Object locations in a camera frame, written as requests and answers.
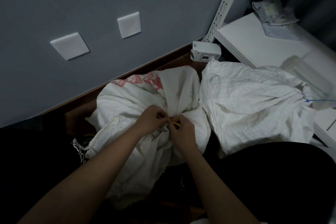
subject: curtain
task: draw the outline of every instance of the curtain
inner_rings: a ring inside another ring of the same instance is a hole
[[[294,8],[301,27],[336,51],[336,0],[281,0]]]

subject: sack with red print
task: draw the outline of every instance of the sack with red print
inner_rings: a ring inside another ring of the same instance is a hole
[[[97,97],[97,109],[87,120],[98,133],[86,148],[92,158],[129,129],[150,105],[163,108],[169,116],[181,113],[195,125],[201,153],[210,137],[207,116],[199,103],[200,81],[188,66],[132,75],[109,83]],[[107,198],[122,209],[149,194],[167,166],[185,162],[172,145],[166,126],[142,138],[112,184]]]

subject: blue-gray wall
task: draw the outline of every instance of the blue-gray wall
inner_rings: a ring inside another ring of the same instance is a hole
[[[38,115],[207,33],[221,0],[0,0],[0,127]],[[139,11],[141,34],[117,18]],[[49,43],[79,32],[90,53]]]

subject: baseboard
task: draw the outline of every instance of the baseboard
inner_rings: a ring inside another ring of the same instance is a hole
[[[190,44],[187,44],[173,52],[170,52],[156,60],[153,60],[141,67],[138,67],[128,73],[125,73],[123,74],[122,76],[119,76],[118,78],[115,78],[115,79],[126,79],[128,78],[129,76],[133,75],[133,74],[146,74],[146,73],[149,73],[181,56],[183,56],[184,54],[190,52],[191,50],[191,43]],[[70,99],[62,104],[59,104],[43,113],[41,113],[40,115],[45,115],[45,114],[48,114],[50,115],[51,113],[67,113],[81,105],[84,105],[94,99],[97,98],[98,94],[102,91],[102,89],[108,84],[109,82],[107,83],[104,83],[103,85],[100,85],[90,91],[87,91],[73,99]]]

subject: white woven plastic bag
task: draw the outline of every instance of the white woven plastic bag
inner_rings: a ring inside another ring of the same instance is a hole
[[[203,70],[199,90],[226,155],[258,143],[308,143],[315,111],[305,96],[311,96],[306,83],[277,67],[253,69],[216,60]]]
[[[133,75],[109,83],[97,97],[97,109],[87,120],[98,133],[88,146],[92,158],[104,146],[130,128],[150,105],[163,108],[169,116],[181,113],[195,125],[198,149],[204,152],[210,137],[207,116],[199,103],[200,82],[188,66]],[[168,165],[185,162],[172,146],[169,130],[163,126],[142,138],[121,169],[107,194],[122,209],[149,194]]]

